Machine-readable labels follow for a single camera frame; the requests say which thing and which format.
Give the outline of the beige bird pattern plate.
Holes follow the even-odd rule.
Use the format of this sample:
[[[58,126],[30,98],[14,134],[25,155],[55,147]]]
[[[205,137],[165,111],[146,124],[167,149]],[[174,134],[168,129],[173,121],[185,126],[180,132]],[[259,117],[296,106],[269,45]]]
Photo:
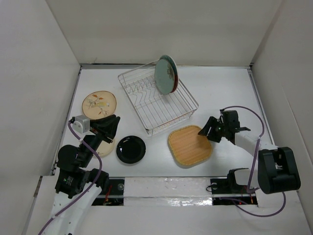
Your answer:
[[[114,114],[117,100],[113,93],[97,91],[89,94],[82,102],[83,114],[92,120],[98,120]]]

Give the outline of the square woven bamboo tray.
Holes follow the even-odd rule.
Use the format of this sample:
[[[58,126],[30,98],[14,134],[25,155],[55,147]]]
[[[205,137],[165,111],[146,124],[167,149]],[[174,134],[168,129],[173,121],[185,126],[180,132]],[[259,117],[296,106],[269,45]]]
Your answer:
[[[183,167],[193,167],[210,158],[213,147],[196,125],[189,125],[173,131],[168,137],[168,146],[174,160]]]

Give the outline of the light green flower plate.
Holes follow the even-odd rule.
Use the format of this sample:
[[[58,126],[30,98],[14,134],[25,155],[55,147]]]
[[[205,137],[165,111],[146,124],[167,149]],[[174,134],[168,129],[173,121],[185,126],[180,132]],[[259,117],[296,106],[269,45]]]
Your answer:
[[[171,64],[166,59],[160,59],[155,67],[155,82],[162,94],[169,94],[175,84],[175,74]]]

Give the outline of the red and teal plate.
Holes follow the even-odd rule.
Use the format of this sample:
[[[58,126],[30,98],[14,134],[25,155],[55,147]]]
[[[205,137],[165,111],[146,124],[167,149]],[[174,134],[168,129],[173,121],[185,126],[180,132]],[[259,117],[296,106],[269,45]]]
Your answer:
[[[174,86],[173,86],[173,89],[172,89],[171,93],[173,93],[177,89],[178,83],[179,83],[179,75],[178,75],[178,70],[177,70],[176,63],[174,62],[174,59],[171,56],[166,55],[166,54],[162,55],[160,57],[160,59],[167,60],[170,63],[171,67],[172,67],[172,70],[173,70],[173,73],[174,73]]]

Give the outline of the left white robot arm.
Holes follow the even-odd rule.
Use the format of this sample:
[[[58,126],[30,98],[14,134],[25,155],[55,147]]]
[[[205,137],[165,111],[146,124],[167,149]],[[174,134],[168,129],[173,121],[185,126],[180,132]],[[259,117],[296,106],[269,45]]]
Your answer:
[[[39,234],[75,234],[96,197],[110,191],[109,174],[102,170],[96,151],[102,142],[113,142],[119,122],[116,115],[99,120],[80,115],[68,121],[67,127],[79,145],[64,145],[58,151],[54,203]]]

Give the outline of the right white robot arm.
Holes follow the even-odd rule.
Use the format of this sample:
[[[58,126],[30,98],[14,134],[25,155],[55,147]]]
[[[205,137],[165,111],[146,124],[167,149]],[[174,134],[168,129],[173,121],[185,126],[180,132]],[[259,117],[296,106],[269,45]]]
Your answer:
[[[221,109],[220,114],[219,118],[211,116],[198,135],[216,143],[225,138],[253,156],[248,186],[257,163],[257,180],[263,193],[273,194],[300,189],[301,180],[291,148],[263,142],[264,124],[261,123],[261,134],[254,135],[249,128],[241,126],[236,110]]]

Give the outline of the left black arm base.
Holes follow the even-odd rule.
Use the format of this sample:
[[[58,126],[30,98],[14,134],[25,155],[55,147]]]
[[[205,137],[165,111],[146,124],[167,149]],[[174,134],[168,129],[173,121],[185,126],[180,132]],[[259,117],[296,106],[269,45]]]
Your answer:
[[[125,178],[110,178],[106,191],[102,191],[92,203],[93,206],[123,206]]]

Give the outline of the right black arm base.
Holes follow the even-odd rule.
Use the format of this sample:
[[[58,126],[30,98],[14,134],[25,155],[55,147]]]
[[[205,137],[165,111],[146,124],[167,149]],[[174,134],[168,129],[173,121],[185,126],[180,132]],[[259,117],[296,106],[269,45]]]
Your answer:
[[[245,185],[239,185],[236,181],[230,183],[227,178],[210,179],[206,191],[212,195],[213,206],[258,205],[256,195],[248,194]]]

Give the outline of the plain beige plate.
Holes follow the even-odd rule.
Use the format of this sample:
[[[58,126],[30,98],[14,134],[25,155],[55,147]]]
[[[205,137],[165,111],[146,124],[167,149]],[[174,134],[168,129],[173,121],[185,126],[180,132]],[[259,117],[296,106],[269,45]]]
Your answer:
[[[103,158],[109,155],[114,150],[114,146],[115,146],[115,140],[113,140],[111,143],[102,141],[100,145],[98,146],[96,153],[99,155],[100,158]]]

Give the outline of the black round plate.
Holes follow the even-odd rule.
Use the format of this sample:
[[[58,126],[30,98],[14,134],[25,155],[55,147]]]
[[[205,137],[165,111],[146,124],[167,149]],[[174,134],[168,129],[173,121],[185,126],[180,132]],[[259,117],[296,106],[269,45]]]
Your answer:
[[[119,141],[116,154],[125,164],[136,164],[142,160],[146,153],[145,142],[137,136],[126,136]]]

